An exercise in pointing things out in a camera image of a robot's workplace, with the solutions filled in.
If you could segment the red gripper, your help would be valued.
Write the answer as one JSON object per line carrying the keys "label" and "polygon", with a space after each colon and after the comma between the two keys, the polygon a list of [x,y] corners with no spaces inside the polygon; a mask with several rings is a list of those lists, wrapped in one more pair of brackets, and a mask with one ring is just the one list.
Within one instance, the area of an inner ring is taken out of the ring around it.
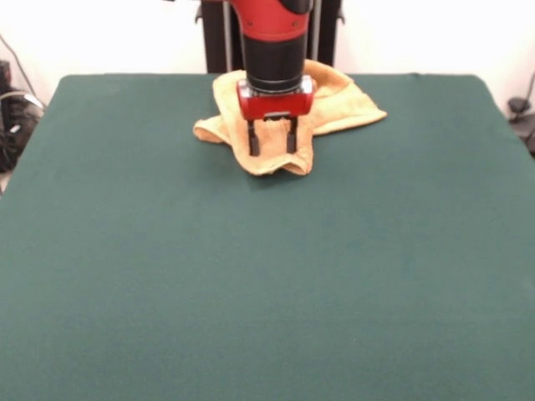
{"label": "red gripper", "polygon": [[297,151],[298,117],[310,112],[313,104],[314,83],[310,75],[304,75],[295,90],[287,93],[268,94],[254,90],[245,79],[237,81],[237,98],[242,117],[247,121],[249,155],[260,155],[259,138],[255,120],[289,117],[287,152]]}

